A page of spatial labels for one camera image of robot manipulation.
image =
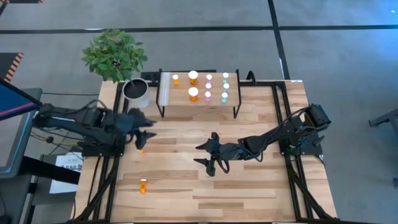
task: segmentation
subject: cable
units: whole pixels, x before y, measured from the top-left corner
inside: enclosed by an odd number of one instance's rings
[[[76,198],[73,198],[73,220],[75,219],[76,216]]]
[[[301,155],[298,155],[298,156],[296,156],[296,158],[294,158],[294,159],[291,159],[290,161],[291,162],[293,162],[293,161],[296,161],[298,158],[300,158],[301,157]]]
[[[91,100],[89,103],[87,103],[84,107],[82,107],[80,109],[77,109],[77,110],[72,111],[72,112],[61,113],[61,114],[74,114],[74,113],[81,112],[82,110],[85,110],[85,109],[89,108],[88,107],[89,105],[91,105],[93,103],[96,103],[96,102],[100,103],[100,105],[103,106],[105,109],[108,109],[106,107],[106,105],[104,104],[104,102],[102,102],[101,100]]]
[[[267,143],[268,143],[268,141],[276,134],[276,132],[278,132],[279,131],[279,129],[280,129],[280,127],[282,127],[282,125],[287,121],[287,120],[289,120],[290,118],[292,118],[292,116],[293,115],[295,115],[295,114],[297,114],[297,113],[299,113],[297,116],[300,116],[302,113],[304,113],[304,111],[305,110],[307,110],[307,109],[309,109],[309,108],[311,108],[311,106],[306,106],[306,107],[304,107],[304,108],[301,108],[301,109],[299,109],[299,110],[297,110],[297,111],[294,111],[291,115],[289,115],[287,118],[285,118],[282,122],[281,122],[281,124],[276,128],[276,130],[264,141],[264,144],[262,145],[262,151],[261,151],[261,159],[257,159],[256,158],[256,160],[257,161],[259,161],[259,162],[262,162],[262,159],[263,159],[263,153],[264,153],[264,151],[267,149]]]
[[[74,139],[74,140],[84,141],[84,139],[69,137],[69,136],[67,136],[67,135],[62,135],[62,134],[58,134],[58,133],[53,133],[53,132],[51,132],[51,131],[47,131],[47,130],[44,130],[44,129],[42,129],[42,128],[40,128],[39,130],[41,130],[41,131],[43,131],[43,132],[45,132],[45,133],[54,134],[54,135],[56,135],[56,136],[61,136],[61,137],[65,137],[65,138],[68,138],[68,139]]]
[[[78,146],[78,144],[77,144],[76,142],[64,142],[64,141],[62,141],[62,142],[51,142],[51,139],[48,140],[48,138],[37,137],[37,136],[35,136],[34,134],[31,134],[30,136],[31,136],[32,138],[36,138],[37,140],[45,141],[45,142],[47,142],[47,143],[53,143],[53,144],[55,144],[55,145],[61,145],[61,146]]]
[[[320,155],[314,155],[316,158],[318,158],[320,161],[321,161],[321,163],[323,164],[323,166],[326,166],[325,165],[325,162],[323,161],[323,154],[320,154]]]
[[[101,106],[103,106],[105,109],[108,110],[108,108],[106,107],[106,105],[104,104],[104,102],[102,102],[101,100],[91,100],[89,103],[87,103],[85,106],[83,106],[83,107],[80,108],[80,109],[77,109],[77,110],[71,111],[71,112],[63,112],[63,113],[59,112],[59,113],[60,113],[60,114],[74,114],[74,113],[78,113],[78,112],[81,112],[82,110],[85,110],[85,109],[87,109],[87,108],[90,108],[89,105],[91,105],[91,104],[93,104],[93,103],[96,103],[96,102],[100,103]],[[37,113],[36,116],[41,116],[41,115],[44,114],[44,113],[51,113],[51,111],[42,111],[41,113]]]
[[[59,147],[60,147],[60,145],[58,144],[58,145],[50,152],[49,155],[53,154],[53,153],[55,152],[55,150],[57,150]]]
[[[77,93],[47,93],[43,92],[45,95],[58,95],[58,96],[99,96],[100,94],[77,94]]]
[[[36,139],[38,139],[38,140],[40,140],[40,141],[43,141],[43,142],[47,142],[46,140],[44,140],[44,139],[41,139],[41,138],[38,138],[38,137],[36,137],[36,136],[33,136],[33,135],[30,135],[30,136],[32,136],[33,138],[36,138]],[[67,148],[65,148],[65,147],[63,147],[62,145],[62,141],[60,142],[60,143],[55,143],[55,142],[47,142],[47,143],[50,143],[50,144],[53,144],[54,146],[56,146],[55,147],[55,149],[53,149],[50,153],[49,153],[49,155],[51,155],[51,154],[53,154],[54,152],[55,152],[55,150],[57,150],[58,148],[61,148],[61,149],[64,149],[64,150],[66,150],[66,151],[68,151],[68,152],[70,152],[70,153],[72,153],[73,155],[75,155],[77,158],[79,158],[81,161],[83,161],[83,159],[80,157],[80,156],[78,156],[77,154],[75,154],[74,152],[71,152],[71,150],[70,149],[67,149]]]
[[[98,164],[100,163],[100,160],[101,160],[101,157],[98,156],[97,163],[95,164],[95,169],[94,169],[94,174],[93,174],[93,180],[91,181],[90,192],[89,192],[89,194],[88,194],[87,206],[88,206],[88,204],[90,204],[91,193],[93,193],[94,180],[95,180],[95,176],[97,175],[97,169],[98,169]]]
[[[6,215],[7,214],[6,203],[4,202],[4,198],[2,197],[1,192],[0,192],[0,200],[1,200],[2,206],[4,208],[4,215]]]

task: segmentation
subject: black metal frame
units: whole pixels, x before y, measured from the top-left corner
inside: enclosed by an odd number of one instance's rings
[[[212,73],[212,72],[213,72],[213,73],[216,73],[216,72],[217,72],[216,70],[196,70],[196,71],[198,71],[198,72],[208,72],[208,73]],[[172,71],[172,72],[189,72],[189,71]],[[241,104],[242,104],[241,85],[240,85],[240,77],[239,77],[239,69],[236,69],[236,70],[235,70],[235,73],[236,73],[236,78],[238,79],[239,105],[237,106],[237,107],[238,107],[237,109],[236,109],[235,106],[233,107],[234,119],[238,116],[239,109],[241,108]],[[155,102],[156,102],[157,109],[158,109],[159,112],[160,112],[160,116],[161,116],[162,118],[164,118],[164,110],[165,110],[165,107],[162,106],[162,108],[160,108],[160,105],[159,105],[159,103],[158,103],[158,101],[159,101],[159,89],[160,89],[161,74],[162,74],[162,69],[160,68],[160,69],[159,69],[159,79],[158,79],[158,81],[156,82],[156,83],[157,83],[157,85],[156,85],[157,89],[156,89],[156,101],[155,101]]]
[[[80,178],[79,172],[63,167],[58,167],[56,165],[49,164],[27,156],[24,156],[22,158],[19,173],[46,177],[69,184],[78,184]]]
[[[391,112],[388,112],[378,118],[375,118],[373,120],[369,120],[369,125],[372,128],[377,128],[380,124],[382,123],[391,123],[392,128],[394,129],[394,132],[398,136],[398,110],[393,110]]]
[[[251,82],[241,82],[239,81],[239,86],[269,86],[272,88],[272,93],[273,93],[273,98],[274,98],[274,103],[275,103],[275,110],[276,110],[276,115],[278,119],[278,123],[280,124],[282,122],[282,111],[280,108],[280,103],[279,103],[279,97],[278,97],[278,89],[279,88],[282,92],[282,97],[284,101],[284,106],[285,106],[285,111],[287,116],[291,114],[290,110],[290,105],[289,105],[289,99],[287,95],[287,90],[286,90],[286,85],[285,82],[257,82],[256,78],[253,74],[252,71],[249,72],[248,76],[246,77],[247,80],[250,80]],[[117,111],[119,108],[119,101],[120,101],[120,96],[121,96],[121,88],[117,88],[116,92],[116,97],[115,97],[115,102],[114,102],[114,111]],[[127,107],[128,107],[128,101],[124,100],[123,103],[123,113],[127,112]],[[296,160],[296,165],[298,169],[298,174],[294,171],[292,161],[290,160],[290,154],[288,153],[288,146],[285,146],[283,142],[279,142],[279,147],[281,154],[284,155],[285,159],[285,164],[287,168],[287,176],[289,180],[289,187],[290,187],[290,193],[292,196],[292,203],[293,203],[293,209],[295,213],[295,219],[296,222],[304,222],[304,223],[340,223],[340,224],[354,224],[357,222],[345,222],[345,221],[340,221],[337,218],[332,218],[329,216],[322,208],[319,206],[317,201],[312,197],[311,193],[307,189],[307,184],[305,182],[305,176],[304,176],[304,171],[303,171],[303,165],[300,156],[295,156]],[[109,185],[109,195],[108,195],[108,202],[106,205],[106,210],[105,210],[105,218],[104,219],[98,219],[98,214],[97,216],[93,217],[93,220],[77,220],[74,221],[74,223],[109,223],[110,218],[111,218],[111,212],[112,212],[112,206],[113,206],[113,197],[114,197],[114,191],[115,191],[115,186],[116,186],[116,176],[117,176],[117,171],[119,167],[119,157],[114,158],[114,164],[111,169],[111,172],[114,174],[113,179],[110,179],[111,177],[107,178],[100,178],[101,180],[103,179],[104,181],[100,181],[99,185],[99,191],[97,194],[93,197],[94,199],[101,198],[103,195],[103,192],[106,190],[107,186]],[[106,174],[106,171],[108,170],[108,165],[103,165],[102,170],[101,170],[101,175]],[[307,213],[307,218],[302,218],[300,214],[300,206],[299,206],[299,200],[297,197],[297,191],[296,187],[300,189],[300,191],[303,193],[304,199],[305,199],[305,208],[306,208],[306,213]],[[312,214],[312,209],[317,213],[318,217],[320,219],[314,219],[313,214]]]
[[[234,119],[238,116],[239,109],[241,109],[241,105],[242,105],[241,85],[240,85],[241,79],[239,77],[239,69],[236,69],[235,73],[236,73],[236,78],[238,79],[239,105],[238,105],[238,108],[236,111],[235,111],[235,107],[234,107]]]

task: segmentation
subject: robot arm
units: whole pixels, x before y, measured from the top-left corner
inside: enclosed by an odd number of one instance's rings
[[[300,119],[304,113],[305,121]],[[206,166],[206,172],[209,176],[215,175],[215,161],[218,162],[222,170],[227,174],[229,172],[228,161],[256,159],[262,161],[262,153],[266,147],[276,141],[288,141],[292,149],[300,149],[308,145],[308,139],[313,140],[311,144],[317,145],[322,138],[318,138],[317,132],[323,131],[330,124],[328,116],[320,105],[310,105],[294,112],[281,125],[260,136],[248,136],[238,139],[238,143],[220,144],[217,133],[211,134],[211,139],[206,143],[196,147],[206,150],[211,154],[208,159],[194,159]]]
[[[139,109],[133,108],[128,114],[117,114],[106,108],[88,105],[73,110],[44,104],[34,116],[34,127],[65,129],[81,134],[85,140],[78,144],[83,148],[83,156],[115,156],[114,149],[125,143],[127,134],[137,137],[137,149],[142,149],[146,140],[155,136],[154,133],[139,130],[155,124],[155,121],[145,118]]]

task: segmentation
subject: wooden tabletop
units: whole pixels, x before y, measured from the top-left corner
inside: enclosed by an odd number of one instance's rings
[[[211,79],[211,97],[210,102],[205,101],[206,89],[206,75],[213,76]],[[179,85],[174,85],[173,75],[178,75]],[[198,84],[191,85],[188,72],[163,72],[160,81],[159,90],[159,105],[160,106],[238,106],[238,74],[229,73],[227,82],[229,84],[228,97],[226,103],[221,102],[221,94],[224,92],[223,88],[223,74],[222,73],[198,73]],[[199,90],[198,100],[190,101],[188,90],[191,87],[196,87]]]
[[[286,81],[286,85],[292,111],[308,105],[303,83]],[[99,98],[109,108],[113,107],[115,90],[116,85],[111,82],[104,82],[101,87]],[[153,100],[143,112],[158,121],[149,128],[157,135],[148,140],[143,154],[133,144],[126,146],[119,164],[112,222],[295,220],[285,161],[277,143],[266,149],[262,163],[230,162],[229,174],[216,166],[215,177],[209,177],[203,165],[193,162],[194,158],[210,158],[195,146],[204,143],[212,131],[220,135],[221,143],[226,143],[276,127],[270,87],[241,87],[242,106],[236,119],[228,107],[203,106],[195,110],[170,107],[162,119],[154,102],[156,88],[150,88],[150,93]],[[324,166],[314,156],[301,158],[309,191],[326,212],[335,216]],[[84,161],[76,193],[76,214],[86,207],[96,160],[89,157]],[[146,194],[139,192],[140,179],[147,179]],[[297,192],[305,217],[303,197],[299,189]],[[100,218],[104,217],[107,194],[103,198]]]

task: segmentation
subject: table leg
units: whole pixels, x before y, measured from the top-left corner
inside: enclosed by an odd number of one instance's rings
[[[19,172],[23,174],[32,174],[39,177],[46,177],[53,180],[78,184],[80,173],[63,167],[57,167],[37,159],[24,156],[21,162]]]
[[[241,108],[241,105],[239,105],[238,106],[238,109],[237,110],[235,110],[235,107],[234,107],[234,119],[238,116],[238,113],[239,113],[239,109]]]
[[[160,112],[161,117],[164,118],[164,106],[162,106],[162,109],[161,109],[160,106],[157,104],[157,102],[156,102],[156,106]]]
[[[395,116],[398,115],[398,110],[391,111],[390,113],[384,114],[372,121],[369,120],[369,124],[371,127],[378,127],[381,123],[389,122],[390,119],[393,119]]]
[[[394,188],[398,189],[398,178],[393,178],[392,183],[394,184]]]

